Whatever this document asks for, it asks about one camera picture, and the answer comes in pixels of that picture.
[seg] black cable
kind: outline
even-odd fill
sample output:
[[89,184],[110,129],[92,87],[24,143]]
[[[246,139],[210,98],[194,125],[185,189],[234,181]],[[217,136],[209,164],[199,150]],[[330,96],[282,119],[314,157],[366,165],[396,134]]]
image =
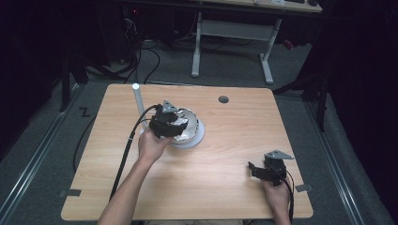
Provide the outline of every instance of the black cable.
[[83,137],[84,137],[85,133],[88,131],[88,128],[90,128],[91,124],[94,122],[94,120],[95,120],[96,118],[97,118],[97,115],[95,115],[95,116],[91,119],[90,123],[88,123],[88,125],[85,127],[85,129],[84,129],[82,135],[80,136],[79,141],[77,142],[77,145],[76,145],[76,148],[75,148],[75,151],[74,151],[74,154],[73,154],[73,171],[74,171],[75,173],[76,173],[76,171],[77,171],[76,157],[77,157],[77,152],[79,151],[80,144],[82,143]]
[[[275,170],[275,168],[273,168],[272,165],[269,165],[269,166],[271,167],[271,169],[272,169],[274,172],[276,172],[276,173],[278,174],[279,178],[286,184],[287,188],[289,189],[289,194],[290,194],[289,220],[290,220],[290,223],[292,223],[292,222],[293,222],[293,210],[294,210],[294,205],[295,205],[295,199],[294,199],[293,189],[292,189],[292,188],[290,187],[290,185],[287,183],[286,179],[283,178],[283,177],[278,173],[278,171]],[[286,172],[289,174],[290,178],[292,179],[292,185],[293,185],[293,187],[294,187],[294,186],[295,186],[295,181],[293,180],[292,175],[290,174],[289,171],[286,171]]]
[[[191,46],[195,45],[195,43],[196,43],[196,40],[191,40],[192,38],[195,38],[195,36],[192,36],[190,38],[183,39],[183,40],[177,40],[174,43],[176,45],[178,45],[178,46],[181,46],[181,47],[191,47]],[[181,43],[179,43],[179,42],[187,42],[187,41],[189,41],[190,44],[181,44]]]
[[201,45],[200,45],[200,47],[201,47],[201,49],[203,49],[203,50],[205,50],[205,51],[216,51],[216,50],[218,50],[219,48],[221,48],[222,46],[223,46],[223,44],[224,44],[224,38],[222,37],[222,39],[221,40],[218,40],[217,38],[215,39],[215,41],[212,41],[211,40],[211,38],[206,38],[206,40],[209,42],[209,43],[217,43],[217,42],[220,42],[220,44],[219,44],[219,46],[217,46],[217,47],[215,47],[215,48],[206,48],[206,47],[204,47],[203,46],[203,44],[202,44],[202,42],[201,42]]
[[134,74],[134,82],[135,83],[138,83],[138,66],[140,65],[140,63],[141,63],[141,58],[142,58],[142,47],[143,47],[143,44],[141,44],[141,46],[140,46],[140,51],[139,51],[139,54],[138,54],[138,63],[137,63],[137,68],[135,69],[135,74]]
[[[143,26],[143,21],[141,19],[139,19],[139,26],[142,27]],[[136,50],[138,48],[141,48],[141,44],[142,44],[142,36],[143,36],[144,32],[141,29],[137,29],[137,34],[133,35],[133,41],[130,44],[130,47],[128,48],[128,58],[130,58],[130,63],[127,67],[121,68],[118,71],[111,71],[101,65],[96,65],[94,62],[89,61],[88,65],[92,65],[92,67],[96,70],[98,70],[99,72],[93,71],[89,68],[85,68],[85,71],[96,75],[96,76],[106,76],[106,77],[110,77],[112,79],[116,79],[116,80],[124,80],[125,83],[127,82],[128,78],[119,76],[120,74],[123,74],[125,72],[128,72],[129,70],[134,71],[137,67],[138,67],[138,63],[136,58],[137,56],[135,55]]]
[[134,61],[135,61],[135,65],[134,67],[131,69],[131,72],[129,73],[129,75],[125,78],[125,81],[123,83],[127,83],[129,81],[129,78],[131,76],[131,74],[137,70],[138,65],[140,64],[140,60],[137,58],[136,55],[134,55]]
[[143,123],[144,121],[148,121],[148,120],[150,120],[150,119],[141,120],[141,122],[140,122],[140,123]]
[[245,46],[245,45],[252,44],[253,42],[258,42],[258,40],[254,40],[254,39],[247,40],[247,42],[245,42],[245,43],[238,43],[238,42],[231,41],[231,40],[232,40],[231,38],[230,39],[226,38],[225,43],[231,44],[231,45]]
[[146,84],[146,81],[148,80],[149,76],[152,75],[152,73],[158,68],[159,64],[161,63],[161,57],[159,56],[159,54],[157,52],[150,50],[150,49],[148,49],[148,51],[151,51],[158,56],[158,64],[152,69],[152,71],[150,71],[150,73],[148,75],[146,75],[146,77],[144,79],[144,84]]
[[159,108],[159,107],[160,107],[160,105],[153,105],[153,106],[147,108],[147,109],[141,114],[141,116],[140,116],[140,118],[137,120],[137,122],[135,123],[135,126],[134,126],[134,128],[132,129],[131,134],[130,134],[130,136],[129,136],[129,140],[127,141],[126,148],[125,148],[125,151],[124,151],[124,154],[123,154],[123,157],[122,157],[122,161],[120,162],[119,170],[118,170],[118,172],[117,172],[117,176],[116,176],[116,179],[115,179],[115,182],[114,182],[114,187],[112,188],[111,197],[110,197],[109,200],[111,200],[112,197],[114,197],[114,194],[115,194],[115,192],[116,192],[116,190],[117,190],[117,186],[119,185],[120,176],[122,175],[124,166],[125,166],[125,164],[126,164],[127,156],[129,155],[129,151],[130,151],[132,139],[134,138],[134,135],[135,135],[135,130],[136,130],[136,129],[138,128],[138,126],[141,124],[141,122],[142,122],[142,120],[143,120],[143,117],[146,115],[146,113],[148,113],[148,112],[149,112],[150,110],[152,110],[152,109]]

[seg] dark background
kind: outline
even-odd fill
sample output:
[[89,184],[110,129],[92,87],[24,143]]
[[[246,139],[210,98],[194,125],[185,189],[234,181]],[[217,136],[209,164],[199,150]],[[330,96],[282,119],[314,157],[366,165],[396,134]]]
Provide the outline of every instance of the dark background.
[[[396,1],[321,1],[324,14],[348,22],[283,22],[277,42],[313,43],[298,80],[326,76],[340,120],[382,202],[397,221],[398,7]],[[118,7],[65,5],[44,1],[0,6],[0,158],[29,118],[50,97],[68,50],[101,65],[126,57]],[[172,44],[185,33],[193,13],[146,11],[145,30]]]

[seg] black tape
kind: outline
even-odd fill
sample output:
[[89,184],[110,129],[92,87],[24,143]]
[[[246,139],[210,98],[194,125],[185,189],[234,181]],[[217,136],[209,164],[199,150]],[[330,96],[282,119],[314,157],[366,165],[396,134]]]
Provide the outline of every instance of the black tape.
[[306,184],[304,184],[304,185],[296,186],[296,190],[297,190],[298,192],[301,192],[301,191],[307,191],[307,192],[309,192],[309,191],[312,191],[313,189],[314,189],[314,188],[313,188],[312,185],[306,185]]
[[59,197],[61,197],[61,198],[65,198],[65,197],[67,197],[67,196],[76,196],[76,197],[79,197],[81,193],[82,193],[82,191],[79,190],[79,189],[61,190],[61,191],[59,192]]

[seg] round hole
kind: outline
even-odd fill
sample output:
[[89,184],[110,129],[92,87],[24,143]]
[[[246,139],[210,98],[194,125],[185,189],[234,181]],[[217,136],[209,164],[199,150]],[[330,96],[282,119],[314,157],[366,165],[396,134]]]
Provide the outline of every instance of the round hole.
[[229,101],[229,98],[227,97],[227,96],[220,96],[219,97],[219,102],[220,103],[228,103],[228,101]]

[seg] person's left hand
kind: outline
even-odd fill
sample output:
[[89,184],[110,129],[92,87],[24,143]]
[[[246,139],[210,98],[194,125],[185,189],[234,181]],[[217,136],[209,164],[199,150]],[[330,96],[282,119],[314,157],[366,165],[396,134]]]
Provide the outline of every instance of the person's left hand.
[[138,142],[139,159],[154,163],[161,157],[164,148],[172,139],[172,137],[159,139],[148,127],[144,133],[141,134]]

